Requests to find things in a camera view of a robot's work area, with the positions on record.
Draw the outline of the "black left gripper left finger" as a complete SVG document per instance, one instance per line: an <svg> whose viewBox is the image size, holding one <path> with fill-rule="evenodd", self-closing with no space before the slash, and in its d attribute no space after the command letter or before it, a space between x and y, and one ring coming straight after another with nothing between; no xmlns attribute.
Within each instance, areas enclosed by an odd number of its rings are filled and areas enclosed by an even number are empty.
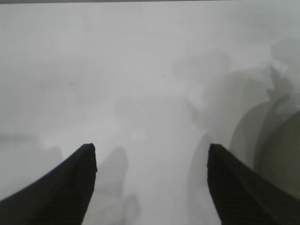
<svg viewBox="0 0 300 225"><path fill-rule="evenodd" d="M49 173L1 200L2 225L80 225L94 192L95 146L82 145Z"/></svg>

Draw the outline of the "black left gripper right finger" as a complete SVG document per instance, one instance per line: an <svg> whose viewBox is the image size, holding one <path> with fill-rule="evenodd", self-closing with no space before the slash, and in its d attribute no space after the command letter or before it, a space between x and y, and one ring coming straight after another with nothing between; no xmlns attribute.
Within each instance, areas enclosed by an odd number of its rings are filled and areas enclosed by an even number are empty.
<svg viewBox="0 0 300 225"><path fill-rule="evenodd" d="M223 225L298 225L300 201L248 168L220 144L208 151L207 183Z"/></svg>

